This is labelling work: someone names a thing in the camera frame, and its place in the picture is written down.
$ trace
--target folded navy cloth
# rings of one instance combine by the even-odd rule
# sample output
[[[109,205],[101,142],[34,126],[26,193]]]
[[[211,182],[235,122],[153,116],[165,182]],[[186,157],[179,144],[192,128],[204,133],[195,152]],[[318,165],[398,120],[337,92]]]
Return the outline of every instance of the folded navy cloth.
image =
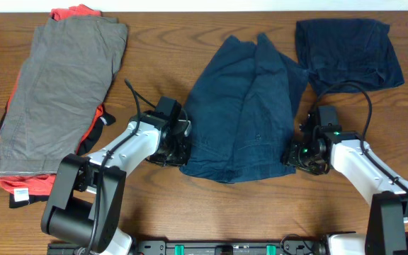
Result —
[[[372,19],[298,21],[295,46],[298,62],[310,72],[317,94],[333,84],[358,84],[377,91],[404,83],[401,66],[388,38],[390,26]],[[352,87],[331,93],[354,93]]]
[[[307,79],[266,35],[258,36],[258,45],[230,36],[185,104],[193,146],[181,171],[223,183],[295,173],[280,160]]]

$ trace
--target white wall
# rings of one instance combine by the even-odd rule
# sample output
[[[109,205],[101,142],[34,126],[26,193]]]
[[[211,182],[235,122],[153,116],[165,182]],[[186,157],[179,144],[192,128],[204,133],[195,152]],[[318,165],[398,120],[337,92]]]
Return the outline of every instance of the white wall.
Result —
[[[100,11],[408,11],[408,0],[0,0],[0,12],[78,4]]]

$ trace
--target gray folded garment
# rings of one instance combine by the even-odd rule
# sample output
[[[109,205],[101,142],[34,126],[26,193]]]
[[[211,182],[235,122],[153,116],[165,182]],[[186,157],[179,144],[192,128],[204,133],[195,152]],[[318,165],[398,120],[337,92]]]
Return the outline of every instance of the gray folded garment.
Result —
[[[56,173],[75,153],[120,68],[128,28],[115,18],[49,19],[35,30],[0,129],[0,176]]]

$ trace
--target wooden table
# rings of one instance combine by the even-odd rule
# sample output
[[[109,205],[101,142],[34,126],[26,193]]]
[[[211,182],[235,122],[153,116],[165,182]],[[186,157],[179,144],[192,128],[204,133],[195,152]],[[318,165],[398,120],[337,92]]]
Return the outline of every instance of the wooden table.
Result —
[[[367,139],[377,155],[408,179],[408,12],[312,13],[105,13],[130,27],[122,69],[106,105],[117,123],[105,127],[96,149],[109,143],[135,114],[125,77],[156,102],[170,96],[185,102],[199,74],[229,35],[255,40],[267,33],[281,52],[296,60],[295,22],[309,18],[375,18],[391,24],[390,38],[406,83],[370,93],[374,104]],[[0,14],[0,118],[20,66],[29,54],[36,26],[46,13]],[[315,99],[308,88],[295,124]],[[367,106],[361,95],[324,99],[337,106],[347,130],[361,130]],[[53,237],[40,231],[44,203],[11,210],[0,188],[0,254],[45,254]],[[224,185],[192,178],[177,168],[142,163],[127,179],[120,228],[136,237],[189,239],[280,239],[287,233],[365,232],[369,208],[356,189],[335,171],[302,172],[283,178]]]

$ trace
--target red garment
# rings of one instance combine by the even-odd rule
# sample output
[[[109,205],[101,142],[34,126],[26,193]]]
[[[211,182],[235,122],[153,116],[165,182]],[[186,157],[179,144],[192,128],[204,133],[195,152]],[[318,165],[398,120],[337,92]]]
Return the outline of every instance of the red garment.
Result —
[[[94,11],[92,9],[89,9],[87,6],[80,4],[78,6],[72,6],[69,7],[68,9],[64,8],[56,8],[51,10],[50,16],[55,20],[55,21],[60,21],[66,18],[69,18],[71,16],[102,16],[102,13],[100,11]]]
[[[60,21],[60,20],[69,18],[71,16],[86,16],[86,15],[101,16],[101,12],[91,10],[85,5],[80,4],[78,6],[69,7],[69,9],[63,9],[63,8],[53,9],[51,10],[50,15],[55,21]],[[20,73],[18,73],[18,77],[15,82],[15,86],[12,90],[11,97],[8,99],[7,111],[9,111],[9,108],[11,106],[13,95],[15,94],[15,91],[18,86],[19,77],[20,77]],[[89,129],[86,131],[86,133],[84,133],[83,137],[81,138],[81,142],[79,146],[86,139],[89,133],[92,131],[92,129],[94,128],[94,125],[96,124],[96,121],[102,115],[103,115],[103,105],[99,105],[96,109],[96,114],[93,117],[92,124],[91,126],[89,126]],[[12,194],[15,188],[28,188],[30,195],[36,195],[36,196],[47,195],[48,196],[51,193],[51,190],[53,188],[53,183],[55,182],[55,178],[56,178],[56,174],[42,174],[38,176],[2,176],[0,177],[0,186],[4,190]]]

